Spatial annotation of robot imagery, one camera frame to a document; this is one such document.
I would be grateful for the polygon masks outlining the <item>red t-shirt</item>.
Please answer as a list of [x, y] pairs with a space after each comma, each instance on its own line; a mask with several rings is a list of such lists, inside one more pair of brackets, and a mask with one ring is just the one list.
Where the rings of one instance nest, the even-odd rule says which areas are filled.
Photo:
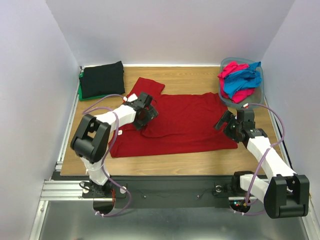
[[214, 125], [227, 111], [217, 93], [163, 94], [165, 85], [138, 78], [131, 93], [151, 95], [158, 116], [141, 130], [133, 124], [119, 128], [110, 150], [113, 158], [155, 156], [236, 149], [237, 143]]

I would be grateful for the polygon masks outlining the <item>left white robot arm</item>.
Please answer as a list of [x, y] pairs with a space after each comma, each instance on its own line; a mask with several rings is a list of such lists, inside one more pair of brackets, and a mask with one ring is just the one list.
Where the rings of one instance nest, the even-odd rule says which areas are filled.
[[[159, 114], [152, 105], [154, 98], [145, 92], [122, 99], [123, 104], [114, 110], [105, 107], [107, 112], [104, 114], [91, 115], [99, 107], [86, 109], [70, 142], [71, 149], [80, 157], [89, 175], [89, 184], [84, 183], [81, 188], [102, 198], [114, 193], [104, 161], [115, 144], [119, 128], [133, 124], [139, 131]], [[112, 132], [114, 139], [109, 142]]]

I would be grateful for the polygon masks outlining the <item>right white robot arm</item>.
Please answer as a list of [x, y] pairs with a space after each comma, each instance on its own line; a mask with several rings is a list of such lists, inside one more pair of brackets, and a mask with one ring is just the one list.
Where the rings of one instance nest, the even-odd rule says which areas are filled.
[[272, 219], [305, 217], [309, 212], [310, 181], [297, 174], [274, 149], [279, 142], [271, 143], [265, 131], [256, 128], [252, 109], [241, 108], [236, 114], [227, 110], [215, 124], [216, 130], [245, 148], [256, 158], [255, 172], [238, 171], [230, 182], [235, 195], [245, 193], [243, 201], [232, 201], [230, 207], [242, 215], [249, 215], [255, 197], [264, 206], [264, 213]]

